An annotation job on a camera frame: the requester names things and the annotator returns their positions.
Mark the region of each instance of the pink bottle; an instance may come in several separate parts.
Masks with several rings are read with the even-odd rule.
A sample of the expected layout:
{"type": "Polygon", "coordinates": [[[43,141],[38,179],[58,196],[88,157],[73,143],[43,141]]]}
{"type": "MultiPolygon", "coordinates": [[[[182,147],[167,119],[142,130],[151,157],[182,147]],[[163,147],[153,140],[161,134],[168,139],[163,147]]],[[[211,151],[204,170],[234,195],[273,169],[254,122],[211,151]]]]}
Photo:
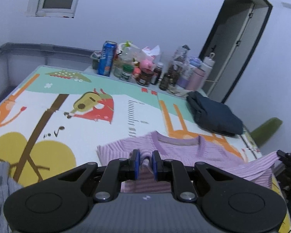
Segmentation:
{"type": "Polygon", "coordinates": [[[195,68],[188,85],[186,86],[186,90],[192,90],[192,91],[197,91],[201,86],[202,86],[202,82],[203,82],[203,78],[205,76],[205,71],[199,69],[199,68],[195,68]]]}

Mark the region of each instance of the plastic bottle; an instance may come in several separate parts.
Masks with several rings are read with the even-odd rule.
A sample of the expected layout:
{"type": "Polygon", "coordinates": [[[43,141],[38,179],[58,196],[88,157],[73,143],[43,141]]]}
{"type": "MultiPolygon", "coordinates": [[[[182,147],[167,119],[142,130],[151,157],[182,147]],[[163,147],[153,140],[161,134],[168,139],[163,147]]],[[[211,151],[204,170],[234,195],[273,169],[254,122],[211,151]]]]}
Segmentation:
{"type": "Polygon", "coordinates": [[[205,71],[196,67],[185,89],[192,90],[192,91],[196,91],[200,89],[202,85],[202,81],[205,78],[205,74],[206,74],[205,71]]]}
{"type": "Polygon", "coordinates": [[[215,63],[215,61],[213,60],[214,55],[215,54],[213,52],[210,53],[209,57],[204,58],[201,66],[200,66],[200,69],[202,69],[206,73],[203,80],[202,80],[202,83],[200,86],[201,88],[203,87],[205,81],[207,80],[207,78],[208,78],[208,76],[209,76],[209,74],[214,66],[214,63],[215,63]]]}
{"type": "Polygon", "coordinates": [[[179,80],[177,81],[177,85],[182,88],[185,88],[188,83],[193,71],[196,67],[200,67],[201,60],[194,57],[189,57],[188,61],[186,62],[186,67],[184,71],[181,73],[179,80]]]}

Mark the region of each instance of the red cartoon shape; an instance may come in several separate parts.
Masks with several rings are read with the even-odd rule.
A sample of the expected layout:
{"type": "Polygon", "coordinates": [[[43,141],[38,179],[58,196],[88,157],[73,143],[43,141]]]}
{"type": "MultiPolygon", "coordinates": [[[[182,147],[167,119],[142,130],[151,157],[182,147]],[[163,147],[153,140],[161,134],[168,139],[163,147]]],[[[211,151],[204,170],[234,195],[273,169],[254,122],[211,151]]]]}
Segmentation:
{"type": "Polygon", "coordinates": [[[111,95],[106,94],[102,89],[99,94],[96,89],[93,92],[86,92],[80,99],[74,103],[74,109],[64,115],[67,118],[80,117],[89,120],[105,120],[111,124],[114,112],[114,101],[111,95]],[[75,112],[84,112],[84,114],[75,114],[75,112]]]}

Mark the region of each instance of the doorway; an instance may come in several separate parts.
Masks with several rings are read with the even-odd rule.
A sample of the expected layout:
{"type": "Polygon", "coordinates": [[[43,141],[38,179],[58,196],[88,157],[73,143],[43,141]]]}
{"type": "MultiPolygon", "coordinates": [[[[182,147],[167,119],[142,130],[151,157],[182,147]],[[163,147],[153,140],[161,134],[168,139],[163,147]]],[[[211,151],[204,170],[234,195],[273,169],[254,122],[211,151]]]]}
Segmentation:
{"type": "Polygon", "coordinates": [[[224,0],[199,55],[215,53],[216,63],[203,90],[224,103],[248,65],[268,21],[272,5],[267,0],[224,0]]]}

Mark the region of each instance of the brown tree trunk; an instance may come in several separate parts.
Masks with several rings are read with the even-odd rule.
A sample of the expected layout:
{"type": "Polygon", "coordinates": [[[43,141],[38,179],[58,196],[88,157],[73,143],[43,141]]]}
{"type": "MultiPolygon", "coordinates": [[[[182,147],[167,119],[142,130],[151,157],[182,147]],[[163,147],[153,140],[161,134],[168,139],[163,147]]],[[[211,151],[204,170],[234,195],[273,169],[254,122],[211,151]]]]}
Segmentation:
{"type": "Polygon", "coordinates": [[[31,134],[31,136],[30,136],[30,138],[29,138],[29,140],[28,140],[28,142],[23,150],[22,156],[20,157],[19,162],[16,165],[16,170],[15,170],[15,173],[13,175],[13,179],[16,182],[19,180],[19,177],[22,173],[22,170],[24,169],[25,163],[30,157],[31,150],[32,150],[34,144],[36,143],[36,140],[40,136],[42,130],[44,129],[45,125],[47,124],[47,122],[51,118],[52,114],[56,110],[59,110],[59,108],[64,103],[64,101],[66,100],[67,97],[68,97],[68,94],[59,94],[58,97],[53,102],[52,106],[44,112],[44,114],[42,115],[38,124],[34,128],[32,134],[31,134]]]}

